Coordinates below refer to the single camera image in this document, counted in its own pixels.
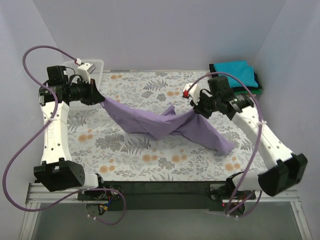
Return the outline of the purple t shirt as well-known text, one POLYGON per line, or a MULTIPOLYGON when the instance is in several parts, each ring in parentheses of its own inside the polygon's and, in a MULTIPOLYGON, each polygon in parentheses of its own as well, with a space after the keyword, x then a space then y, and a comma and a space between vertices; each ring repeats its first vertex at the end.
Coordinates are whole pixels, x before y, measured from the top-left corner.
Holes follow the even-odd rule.
POLYGON ((179 135, 188 140, 227 155, 234 144, 224 138, 209 122, 192 109, 176 114, 171 105, 162 114, 130 108, 116 100, 105 97, 100 105, 108 115, 128 134, 149 134, 157 140, 168 135, 179 135))

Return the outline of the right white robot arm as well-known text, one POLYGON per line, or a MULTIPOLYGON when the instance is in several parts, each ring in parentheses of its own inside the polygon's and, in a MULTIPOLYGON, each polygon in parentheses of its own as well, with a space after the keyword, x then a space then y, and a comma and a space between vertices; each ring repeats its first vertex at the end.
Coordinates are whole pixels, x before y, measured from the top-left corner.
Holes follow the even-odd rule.
POLYGON ((308 160, 286 147, 263 120, 257 101, 245 94, 234 94, 227 73, 213 73, 202 89, 195 81, 183 89, 183 96, 192 99, 195 113, 209 118, 213 112, 226 115, 254 144, 266 167, 265 172, 245 170, 227 180, 235 191, 262 191, 273 197, 301 182, 308 160))

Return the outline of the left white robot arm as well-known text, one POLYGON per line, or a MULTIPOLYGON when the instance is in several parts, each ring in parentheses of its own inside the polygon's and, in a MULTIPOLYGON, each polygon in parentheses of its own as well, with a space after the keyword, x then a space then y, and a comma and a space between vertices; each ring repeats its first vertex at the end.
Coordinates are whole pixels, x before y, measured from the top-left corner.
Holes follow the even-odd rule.
POLYGON ((79 101, 93 106, 105 100, 91 78, 95 68, 83 63, 75 74, 68 75, 66 66, 50 66, 47 87, 39 89, 39 104, 48 126, 44 130, 41 164, 34 167, 33 173, 50 192, 102 187, 103 179, 98 173, 87 173, 81 164, 72 161, 68 145, 70 103, 79 101))

